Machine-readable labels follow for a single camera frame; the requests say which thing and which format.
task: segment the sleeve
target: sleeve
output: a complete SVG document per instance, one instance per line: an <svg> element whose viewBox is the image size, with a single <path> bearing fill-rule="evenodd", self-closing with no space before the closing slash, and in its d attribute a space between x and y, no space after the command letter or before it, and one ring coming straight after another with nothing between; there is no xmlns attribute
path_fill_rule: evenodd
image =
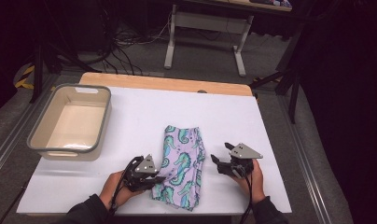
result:
<svg viewBox="0 0 377 224"><path fill-rule="evenodd" d="M64 217L53 224L103 224L107 221L108 215L101 199L93 194L84 203L73 206Z"/></svg>
<svg viewBox="0 0 377 224"><path fill-rule="evenodd" d="M252 206L253 215L257 224L287 224L288 220L276 209L270 196Z"/></svg>

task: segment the white table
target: white table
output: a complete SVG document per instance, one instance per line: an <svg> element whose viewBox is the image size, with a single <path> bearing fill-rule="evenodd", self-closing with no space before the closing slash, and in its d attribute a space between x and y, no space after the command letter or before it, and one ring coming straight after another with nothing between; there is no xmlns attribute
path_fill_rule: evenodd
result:
<svg viewBox="0 0 377 224"><path fill-rule="evenodd" d="M130 199L117 211L118 215L242 214L247 206L247 197L234 181L217 172L210 158L210 154L215 154L221 161L230 160L224 142L234 145L243 142L264 156L259 163L265 176L265 192L272 195L272 201L280 211L291 212L254 97L110 89L112 109L100 158L96 161L41 159L22 196L18 213L64 214L93 193L100 193L108 175L124 169L135 156L151 153L160 168L163 131L169 124L179 128L200 127L202 132L206 158L202 168L200 204L193 212L174 209L149 199L146 192Z"/></svg>

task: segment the cloth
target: cloth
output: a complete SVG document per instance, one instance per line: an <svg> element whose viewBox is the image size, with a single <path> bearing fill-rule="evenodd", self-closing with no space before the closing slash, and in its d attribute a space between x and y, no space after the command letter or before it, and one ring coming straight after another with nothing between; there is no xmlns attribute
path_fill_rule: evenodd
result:
<svg viewBox="0 0 377 224"><path fill-rule="evenodd" d="M266 224L287 224L288 220L285 216L276 209L271 202L270 196L267 196L261 202L252 206L253 216L255 216L256 223Z"/></svg>
<svg viewBox="0 0 377 224"><path fill-rule="evenodd" d="M93 194L84 203L73 206L69 212L53 224L101 224L106 223L109 213L98 195Z"/></svg>
<svg viewBox="0 0 377 224"><path fill-rule="evenodd" d="M151 197L171 206L192 211L200 201L202 163L205 159L200 129L165 129L163 161L158 176L165 176L154 186Z"/></svg>

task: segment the beige tray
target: beige tray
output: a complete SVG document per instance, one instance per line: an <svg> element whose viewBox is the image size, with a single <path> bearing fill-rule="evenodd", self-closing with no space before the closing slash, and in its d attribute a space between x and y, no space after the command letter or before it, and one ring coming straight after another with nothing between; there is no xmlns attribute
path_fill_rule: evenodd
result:
<svg viewBox="0 0 377 224"><path fill-rule="evenodd" d="M107 87L58 86L28 137L28 147L48 160L96 160L111 110L110 97Z"/></svg>

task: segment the desk leg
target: desk leg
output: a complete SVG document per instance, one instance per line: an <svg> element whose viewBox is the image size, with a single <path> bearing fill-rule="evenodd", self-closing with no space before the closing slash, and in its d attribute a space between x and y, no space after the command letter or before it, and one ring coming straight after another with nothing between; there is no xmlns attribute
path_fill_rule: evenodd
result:
<svg viewBox="0 0 377 224"><path fill-rule="evenodd" d="M240 77L246 76L246 71L244 70L244 62L242 60L241 51L242 51L242 48L244 47L244 42L246 41L247 34L249 33L249 30L250 30L250 26L252 25L252 20L253 20L253 16L249 16L249 18L247 18L247 23L244 26L244 31L241 34L241 42L238 47L237 46L233 47L235 61L237 62L238 73Z"/></svg>
<svg viewBox="0 0 377 224"><path fill-rule="evenodd" d="M173 5L172 15L171 15L171 33L169 34L168 49L166 50L165 63L164 63L164 68L166 69L171 69L172 59L174 58L176 9L177 9L177 5Z"/></svg>

